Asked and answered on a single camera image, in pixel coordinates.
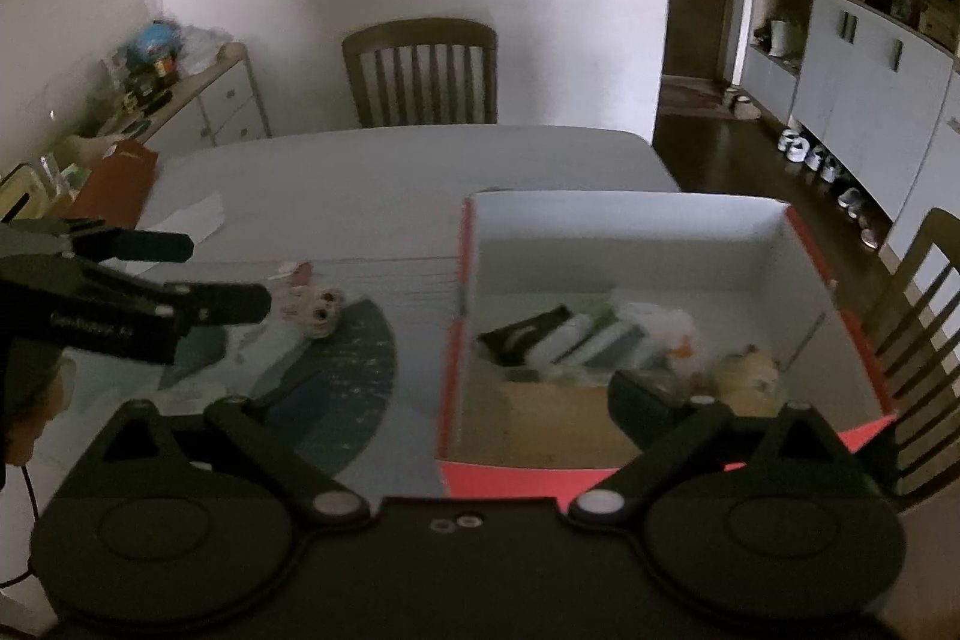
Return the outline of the beige cat figurine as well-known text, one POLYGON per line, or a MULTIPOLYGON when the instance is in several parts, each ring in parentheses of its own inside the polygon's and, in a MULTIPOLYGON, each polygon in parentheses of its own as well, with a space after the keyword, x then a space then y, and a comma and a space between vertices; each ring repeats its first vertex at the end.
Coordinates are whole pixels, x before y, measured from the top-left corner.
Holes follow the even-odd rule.
POLYGON ((740 417, 775 417, 784 399, 776 360, 755 347, 722 359, 713 385, 716 398, 740 417))

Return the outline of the orange white packet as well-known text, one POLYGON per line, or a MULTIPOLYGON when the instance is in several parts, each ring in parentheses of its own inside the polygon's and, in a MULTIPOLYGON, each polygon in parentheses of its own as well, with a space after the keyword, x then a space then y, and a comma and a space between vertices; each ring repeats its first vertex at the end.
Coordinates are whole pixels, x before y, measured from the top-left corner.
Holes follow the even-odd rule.
POLYGON ((688 380, 704 367, 692 315, 652 302, 556 305, 485 331, 475 344, 512 383, 604 386, 617 372, 688 380))

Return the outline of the pink white plush toy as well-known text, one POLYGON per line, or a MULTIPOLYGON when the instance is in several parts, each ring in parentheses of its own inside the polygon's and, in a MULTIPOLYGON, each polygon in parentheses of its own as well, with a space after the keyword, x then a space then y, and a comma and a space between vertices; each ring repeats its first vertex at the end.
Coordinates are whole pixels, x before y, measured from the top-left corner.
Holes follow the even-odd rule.
POLYGON ((337 330, 345 294, 325 284, 311 262, 285 263, 265 286, 272 294, 272 310, 304 338, 325 339, 337 330))

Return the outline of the red envelope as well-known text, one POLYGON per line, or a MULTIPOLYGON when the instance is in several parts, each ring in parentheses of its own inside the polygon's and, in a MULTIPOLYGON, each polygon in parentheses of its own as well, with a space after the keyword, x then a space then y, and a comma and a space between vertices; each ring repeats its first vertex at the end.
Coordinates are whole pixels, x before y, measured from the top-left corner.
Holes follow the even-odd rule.
POLYGON ((101 220, 114 227, 139 224, 158 169, 158 154, 135 140, 112 143, 94 164, 65 211, 69 220, 101 220))

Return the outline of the white paper sheet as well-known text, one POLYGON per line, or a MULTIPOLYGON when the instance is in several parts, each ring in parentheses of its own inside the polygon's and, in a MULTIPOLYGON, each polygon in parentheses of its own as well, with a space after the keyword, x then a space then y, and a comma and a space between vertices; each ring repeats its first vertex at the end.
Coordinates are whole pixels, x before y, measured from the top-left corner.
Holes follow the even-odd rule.
POLYGON ((148 226, 148 232, 161 234, 184 234, 199 248, 200 244, 215 236, 224 226, 223 197, 219 191, 210 193, 200 202, 174 211, 159 223, 148 226))

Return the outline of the round koi pattern mat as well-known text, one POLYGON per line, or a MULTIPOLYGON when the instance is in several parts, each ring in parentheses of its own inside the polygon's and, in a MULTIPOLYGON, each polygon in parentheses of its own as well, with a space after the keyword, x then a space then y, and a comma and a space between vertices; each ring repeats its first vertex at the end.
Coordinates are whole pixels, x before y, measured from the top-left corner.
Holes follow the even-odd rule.
POLYGON ((259 325, 197 328, 163 370, 155 403, 177 416, 245 396, 275 438, 335 476, 373 440, 395 374, 394 331, 381 307, 361 298, 324 338, 277 312, 259 325))

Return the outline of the white drawer cabinet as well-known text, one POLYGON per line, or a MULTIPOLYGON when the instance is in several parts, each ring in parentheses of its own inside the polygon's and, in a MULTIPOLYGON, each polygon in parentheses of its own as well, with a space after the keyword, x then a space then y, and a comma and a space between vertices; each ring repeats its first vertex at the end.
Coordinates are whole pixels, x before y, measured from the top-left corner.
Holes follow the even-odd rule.
POLYGON ((229 42, 210 68, 179 80, 171 101, 145 124, 133 138, 161 159, 272 136, 241 42, 229 42))

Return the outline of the red cardboard box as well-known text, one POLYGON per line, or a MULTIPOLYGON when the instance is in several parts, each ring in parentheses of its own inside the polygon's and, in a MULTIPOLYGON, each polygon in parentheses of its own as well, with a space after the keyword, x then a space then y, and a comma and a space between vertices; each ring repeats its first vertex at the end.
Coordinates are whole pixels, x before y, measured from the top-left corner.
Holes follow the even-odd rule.
POLYGON ((438 464, 455 498, 568 502, 635 456, 620 370, 737 413, 811 403, 850 448, 892 424, 866 341, 791 206, 641 191, 487 191, 460 221, 438 464))

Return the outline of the blue toy on cabinet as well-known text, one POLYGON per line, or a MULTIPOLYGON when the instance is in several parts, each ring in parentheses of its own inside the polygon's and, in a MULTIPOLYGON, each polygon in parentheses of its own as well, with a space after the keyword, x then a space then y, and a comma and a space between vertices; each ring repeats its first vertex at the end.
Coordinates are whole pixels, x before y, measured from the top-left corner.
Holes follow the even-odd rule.
POLYGON ((178 57, 181 49, 181 28, 169 21, 155 21, 127 42, 125 55, 130 68, 153 67, 158 60, 178 57))

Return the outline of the right dark wooden chair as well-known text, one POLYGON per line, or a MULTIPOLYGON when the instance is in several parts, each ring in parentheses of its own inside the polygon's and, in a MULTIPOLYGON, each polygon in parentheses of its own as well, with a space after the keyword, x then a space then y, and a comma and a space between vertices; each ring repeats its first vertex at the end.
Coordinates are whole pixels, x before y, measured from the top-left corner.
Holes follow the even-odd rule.
POLYGON ((862 320, 893 422, 862 450, 901 512, 958 486, 958 218, 934 208, 862 320))

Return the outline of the dark wooden chair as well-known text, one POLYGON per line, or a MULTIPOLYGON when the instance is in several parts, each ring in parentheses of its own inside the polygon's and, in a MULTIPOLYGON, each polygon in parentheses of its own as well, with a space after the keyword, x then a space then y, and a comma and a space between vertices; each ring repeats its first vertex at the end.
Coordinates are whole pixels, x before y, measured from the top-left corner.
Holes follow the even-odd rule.
POLYGON ((460 18, 389 21, 342 41, 364 128, 498 122, 498 35, 460 18))
POLYGON ((901 512, 958 486, 958 218, 934 208, 862 320, 893 422, 862 450, 901 512))

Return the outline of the far dark wooden chair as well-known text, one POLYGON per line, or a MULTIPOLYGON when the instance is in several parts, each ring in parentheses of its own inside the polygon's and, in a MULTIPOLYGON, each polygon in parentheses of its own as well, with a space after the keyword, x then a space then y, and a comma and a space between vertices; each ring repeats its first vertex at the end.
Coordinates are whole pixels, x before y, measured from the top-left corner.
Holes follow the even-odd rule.
POLYGON ((364 128, 498 122, 498 35, 460 18, 389 21, 342 41, 364 128))

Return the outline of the white wall cabinet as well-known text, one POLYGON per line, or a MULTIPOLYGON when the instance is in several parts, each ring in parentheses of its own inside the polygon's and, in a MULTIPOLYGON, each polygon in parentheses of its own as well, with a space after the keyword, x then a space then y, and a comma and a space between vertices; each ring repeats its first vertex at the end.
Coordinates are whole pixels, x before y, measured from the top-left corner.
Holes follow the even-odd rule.
POLYGON ((750 0, 740 82, 875 250, 907 206, 958 70, 958 0, 750 0))

